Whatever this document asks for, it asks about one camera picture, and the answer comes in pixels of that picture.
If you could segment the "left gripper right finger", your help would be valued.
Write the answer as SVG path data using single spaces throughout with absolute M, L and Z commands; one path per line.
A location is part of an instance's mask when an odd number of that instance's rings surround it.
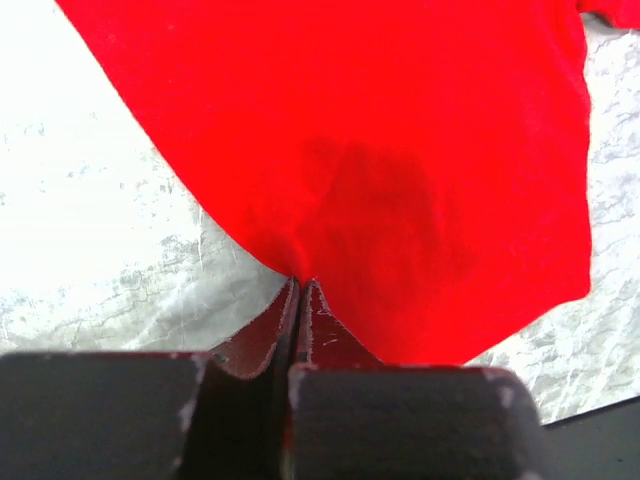
M 289 371 L 296 479 L 555 479 L 531 394 L 500 368 L 390 365 L 304 293 Z

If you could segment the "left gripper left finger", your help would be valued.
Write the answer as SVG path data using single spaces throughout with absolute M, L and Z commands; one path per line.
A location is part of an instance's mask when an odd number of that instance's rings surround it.
M 5 479 L 275 479 L 300 292 L 196 352 L 1 358 Z

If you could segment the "red t shirt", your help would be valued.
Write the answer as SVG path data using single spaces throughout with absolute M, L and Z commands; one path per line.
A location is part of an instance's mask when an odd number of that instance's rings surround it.
M 461 364 L 591 287 L 582 17 L 635 1 L 64 1 L 209 215 L 381 360 Z

